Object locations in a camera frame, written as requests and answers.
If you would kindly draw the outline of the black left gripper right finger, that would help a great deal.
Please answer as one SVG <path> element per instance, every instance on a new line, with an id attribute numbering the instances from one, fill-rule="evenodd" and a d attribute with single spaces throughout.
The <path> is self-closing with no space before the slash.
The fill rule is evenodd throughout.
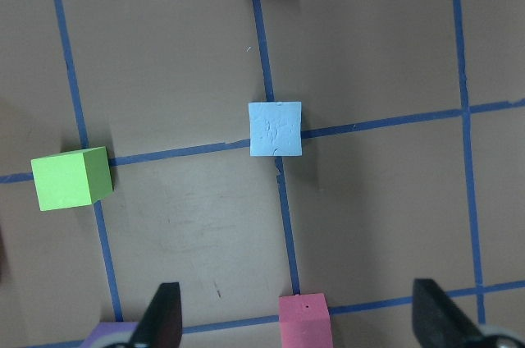
<path id="1" fill-rule="evenodd" d="M 425 348 L 490 347 L 471 319 L 432 279 L 413 281 L 412 329 Z"/>

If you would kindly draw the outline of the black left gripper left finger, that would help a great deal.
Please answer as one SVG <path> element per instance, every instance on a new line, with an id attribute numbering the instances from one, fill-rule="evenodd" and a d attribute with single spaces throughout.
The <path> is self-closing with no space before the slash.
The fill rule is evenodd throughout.
<path id="1" fill-rule="evenodd" d="M 159 285 L 131 335 L 129 347 L 178 347 L 182 338 L 182 308 L 178 282 Z"/>

